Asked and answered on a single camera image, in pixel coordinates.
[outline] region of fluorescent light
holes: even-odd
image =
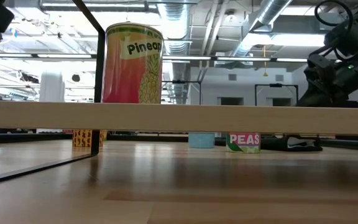
[[[269,62],[270,58],[257,57],[218,57],[218,61],[233,61],[233,62]]]
[[[43,3],[43,7],[76,7],[74,3]],[[144,7],[143,4],[114,4],[114,3],[86,3],[87,7]],[[149,8],[156,9],[156,5],[149,5]]]
[[[278,62],[308,62],[308,59],[303,58],[278,58]]]
[[[162,57],[163,60],[211,60],[211,57],[207,56],[172,56],[172,55],[164,55]]]
[[[189,60],[164,60],[166,63],[190,63]]]
[[[12,58],[22,58],[22,57],[32,57],[31,54],[5,54],[0,53],[0,57],[12,57]]]
[[[272,39],[273,45],[294,47],[322,47],[324,35],[320,34],[277,34]]]
[[[193,43],[192,40],[164,40],[164,43]]]
[[[90,54],[38,54],[42,58],[91,58]]]

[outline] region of black metal frame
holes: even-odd
[[[98,53],[96,55],[94,103],[100,103],[102,87],[103,87],[103,69],[104,69],[104,54],[105,54],[104,50],[106,48],[106,33],[82,0],[73,0],[73,2],[78,7],[78,9],[84,14],[84,16],[89,20],[92,26],[98,31]],[[99,154],[99,134],[100,134],[100,130],[92,130],[91,154],[85,156],[73,157],[70,159],[65,159],[57,162],[49,162],[39,166],[33,166],[26,169],[0,174],[0,182],[96,156]]]
[[[255,106],[258,106],[258,96],[257,96],[257,87],[258,86],[269,86],[270,88],[282,88],[283,86],[292,86],[295,87],[296,90],[296,102],[299,101],[299,88],[298,85],[284,85],[281,83],[276,84],[255,84],[254,91],[255,91]]]
[[[174,81],[162,81],[162,83],[172,83],[172,84],[186,84],[186,83],[197,83],[200,86],[200,96],[199,96],[199,104],[202,105],[202,99],[203,94],[201,93],[201,81],[180,81],[180,80],[174,80]]]

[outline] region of doorway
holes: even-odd
[[[243,106],[244,99],[242,97],[218,97],[218,105]],[[225,138],[226,133],[217,133],[216,137]]]
[[[291,98],[272,98],[272,106],[291,106]]]

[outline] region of ceiling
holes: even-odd
[[[66,11],[59,9],[58,11],[48,10],[43,11],[38,7],[30,7],[29,4],[38,1],[25,0],[10,0],[7,5],[14,4],[15,7],[9,7],[14,13],[15,18],[8,30],[3,34],[0,42],[0,53],[30,53],[30,54],[95,54],[97,49],[97,32],[93,26],[88,22],[84,15],[79,11],[74,11],[68,8]],[[71,1],[67,0],[44,0],[50,4],[69,4]],[[112,3],[114,1],[87,1],[89,4],[94,3]],[[143,4],[143,1],[119,1],[119,4],[124,4],[124,8],[128,5]],[[149,1],[150,6],[153,6],[156,1]],[[185,41],[190,44],[190,55],[200,55],[201,48],[204,41],[204,36],[207,31],[208,21],[215,19],[213,27],[217,26],[217,18],[219,16],[220,8],[215,15],[211,16],[211,8],[214,1],[188,1],[197,2],[197,4],[190,4],[191,16],[189,18],[190,34]],[[312,16],[314,5],[320,2],[319,0],[296,1],[294,0],[283,12],[282,16]],[[351,7],[358,7],[358,0],[345,1]],[[211,49],[211,54],[216,52],[230,52],[238,46],[242,40],[242,25],[246,15],[255,12],[260,7],[260,1],[255,0],[232,0],[227,4],[227,9],[233,9],[234,16],[231,19],[222,20],[219,26],[219,32],[216,41]],[[137,22],[148,24],[160,30],[164,37],[171,30],[166,30],[164,21],[158,13],[152,12],[132,12],[132,9],[123,12],[94,11],[93,15],[98,22],[105,29],[111,24],[118,22]],[[330,8],[328,11],[340,11],[336,7]],[[268,44],[264,48],[262,46],[252,47],[250,53],[254,57],[280,57],[280,58],[307,58],[308,54],[318,47],[302,47],[302,46],[288,46]],[[286,68],[287,72],[302,66],[301,63],[268,63],[268,68]],[[264,63],[254,63],[254,68],[264,67]],[[4,94],[0,91],[2,98],[15,98],[22,100],[37,100],[39,97],[39,88],[36,83],[29,83],[23,81],[18,77],[18,73],[23,72],[34,78],[40,78],[40,74],[48,67],[59,68],[63,71],[63,76],[66,81],[67,88],[72,87],[66,91],[65,99],[67,101],[92,101],[93,100],[93,86],[94,86],[94,70],[96,62],[92,60],[26,60],[13,58],[0,58],[0,85],[31,85],[33,88],[8,88],[12,94]],[[169,80],[172,78],[172,65],[164,63],[163,78]],[[73,74],[80,74],[81,81],[74,82],[71,77]],[[175,98],[171,95],[173,86],[165,85],[166,90],[163,92],[165,102],[175,103]]]

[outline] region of wooden board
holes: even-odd
[[[0,101],[0,128],[358,135],[358,109]]]

